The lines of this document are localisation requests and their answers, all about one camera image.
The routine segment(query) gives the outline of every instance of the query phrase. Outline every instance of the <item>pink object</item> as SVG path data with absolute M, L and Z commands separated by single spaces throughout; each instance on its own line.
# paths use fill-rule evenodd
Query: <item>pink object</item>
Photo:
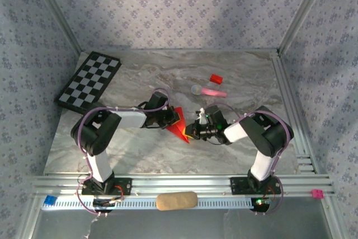
M 324 198 L 323 191 L 318 189 L 312 190 L 312 197 L 315 199 L 323 199 Z
M 211 95 L 211 96 L 219 96 L 219 97 L 227 97 L 228 95 L 226 92 L 219 92 L 216 90 L 203 88 L 200 85 L 193 85 L 191 87 L 191 92 L 194 95 Z

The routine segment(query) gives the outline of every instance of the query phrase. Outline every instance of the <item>gray marble tabletop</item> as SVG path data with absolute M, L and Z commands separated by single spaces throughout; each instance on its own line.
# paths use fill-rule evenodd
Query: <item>gray marble tabletop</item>
M 148 101 L 157 87 L 167 88 L 171 105 L 181 106 L 186 124 L 195 111 L 221 101 L 239 114 L 267 106 L 287 120 L 280 90 L 268 53 L 242 51 L 134 50 L 107 55 L 119 57 L 122 66 L 100 98 L 107 106 L 136 106 Z M 78 67 L 88 54 L 82 53 Z M 221 85 L 209 82 L 212 73 L 224 77 Z M 195 96 L 192 85 L 225 91 L 226 98 Z M 228 121 L 235 114 L 221 107 Z M 63 110 L 45 173 L 88 172 L 70 130 L 81 116 Z M 190 140 L 190 144 L 161 129 L 118 129 L 107 152 L 116 174 L 246 174 L 252 166 L 256 148 L 248 138 L 229 146 Z M 294 147 L 289 145 L 277 166 L 277 174 L 298 174 Z

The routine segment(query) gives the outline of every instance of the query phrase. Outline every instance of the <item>robotic arm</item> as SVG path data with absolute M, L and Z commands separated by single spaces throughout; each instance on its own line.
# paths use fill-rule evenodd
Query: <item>robotic arm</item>
M 275 116 L 265 106 L 259 107 L 257 111 Z M 185 134 L 189 137 L 205 141 L 215 137 L 220 144 L 231 144 L 246 136 L 251 139 L 258 152 L 248 171 L 248 184 L 253 191 L 262 192 L 271 180 L 271 168 L 278 152 L 288 143 L 284 126 L 272 116 L 255 112 L 252 116 L 228 124 L 217 106 L 211 106 L 205 111 L 201 109 L 197 114 L 199 118 L 185 129 Z M 292 128 L 287 123 L 284 124 L 289 131 L 290 140 L 293 139 Z
M 161 92 L 152 94 L 148 102 L 134 107 L 133 111 L 101 110 L 92 113 L 84 122 L 81 132 L 81 145 L 87 152 L 88 161 L 92 167 L 93 175 L 87 182 L 86 189 L 91 189 L 95 194 L 111 194 L 115 186 L 115 176 L 107 158 L 106 148 L 109 145 L 117 128 L 162 128 L 172 125 L 180 120 L 173 106 L 165 106 L 156 112 L 146 113 L 144 110 L 153 110 L 165 105 L 168 97 Z M 89 110 L 104 107 L 100 103 L 94 103 Z M 78 130 L 81 118 L 71 130 L 71 137 L 78 144 Z
M 148 102 L 143 102 L 138 107 L 134 107 L 133 111 L 110 112 L 101 110 L 92 113 L 86 119 L 81 132 L 81 145 L 87 152 L 93 174 L 92 178 L 87 180 L 88 182 L 85 181 L 82 194 L 110 195 L 114 191 L 114 186 L 119 184 L 109 164 L 106 152 L 106 148 L 117 128 L 164 129 L 180 120 L 173 106 L 166 105 L 163 107 L 167 101 L 166 95 L 155 92 Z M 97 107 L 104 106 L 95 103 L 89 110 Z M 264 106 L 258 110 L 273 114 Z M 231 144 L 246 136 L 252 140 L 258 152 L 255 162 L 248 172 L 246 179 L 248 187 L 241 193 L 262 193 L 262 190 L 265 190 L 271 181 L 271 167 L 277 154 L 287 143 L 285 128 L 274 117 L 260 113 L 254 113 L 233 124 L 228 124 L 217 106 L 211 106 L 205 111 L 201 109 L 197 111 L 197 114 L 199 118 L 186 127 L 185 134 L 189 137 L 205 141 L 215 137 L 220 144 Z M 78 130 L 82 119 L 71 130 L 71 137 L 77 144 Z M 294 137 L 292 128 L 286 123 L 285 125 L 286 129 L 289 130 L 290 139 L 292 139 Z M 130 186 L 131 184 L 122 182 L 122 185 Z

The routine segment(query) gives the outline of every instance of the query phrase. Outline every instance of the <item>wall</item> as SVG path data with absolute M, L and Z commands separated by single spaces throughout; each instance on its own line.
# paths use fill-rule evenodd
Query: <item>wall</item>
M 54 96 L 77 57 L 42 0 L 0 0 L 0 238 L 14 238 L 59 121 Z
M 277 48 L 302 0 L 56 0 L 83 50 Z
M 315 155 L 358 238 L 358 0 L 316 0 L 284 61 Z

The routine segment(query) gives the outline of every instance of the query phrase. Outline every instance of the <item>tan sponge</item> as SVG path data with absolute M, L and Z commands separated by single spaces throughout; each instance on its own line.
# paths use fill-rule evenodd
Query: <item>tan sponge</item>
M 193 191 L 163 193 L 157 196 L 156 203 L 160 211 L 193 208 L 197 206 L 197 195 Z

